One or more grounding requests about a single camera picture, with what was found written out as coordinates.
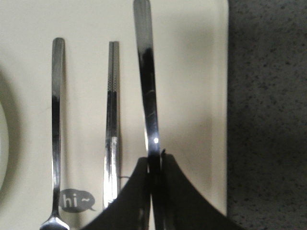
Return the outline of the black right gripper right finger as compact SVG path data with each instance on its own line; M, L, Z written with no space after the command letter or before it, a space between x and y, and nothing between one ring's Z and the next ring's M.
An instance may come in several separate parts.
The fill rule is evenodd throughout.
M167 230L241 230L187 179L174 156L162 154L164 222Z

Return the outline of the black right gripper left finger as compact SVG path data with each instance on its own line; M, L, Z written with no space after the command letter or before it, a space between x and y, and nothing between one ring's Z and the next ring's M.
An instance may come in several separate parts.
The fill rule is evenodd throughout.
M148 160L139 158L118 197L84 230L147 230L150 216Z

